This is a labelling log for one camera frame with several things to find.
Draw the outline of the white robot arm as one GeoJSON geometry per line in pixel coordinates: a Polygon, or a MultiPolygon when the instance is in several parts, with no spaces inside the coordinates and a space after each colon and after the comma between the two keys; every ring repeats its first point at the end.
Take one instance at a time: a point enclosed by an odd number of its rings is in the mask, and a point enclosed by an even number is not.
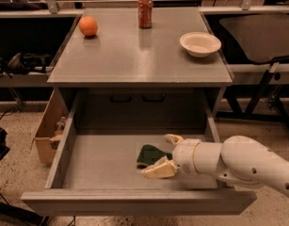
{"type": "Polygon", "coordinates": [[[144,177],[206,174],[242,187],[268,186],[289,198],[289,162],[250,137],[215,143],[167,134],[165,140],[173,145],[172,157],[162,156],[142,171],[144,177]]]}

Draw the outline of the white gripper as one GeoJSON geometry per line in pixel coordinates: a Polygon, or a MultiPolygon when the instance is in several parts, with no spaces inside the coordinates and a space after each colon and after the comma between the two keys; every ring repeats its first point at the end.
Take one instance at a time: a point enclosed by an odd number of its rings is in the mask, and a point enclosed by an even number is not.
{"type": "Polygon", "coordinates": [[[201,141],[193,138],[184,139],[173,134],[164,135],[164,139],[167,143],[175,146],[172,152],[173,161],[163,156],[153,165],[143,169],[141,171],[143,176],[148,179],[164,179],[173,177],[178,170],[184,174],[197,174],[194,152],[201,141]]]}

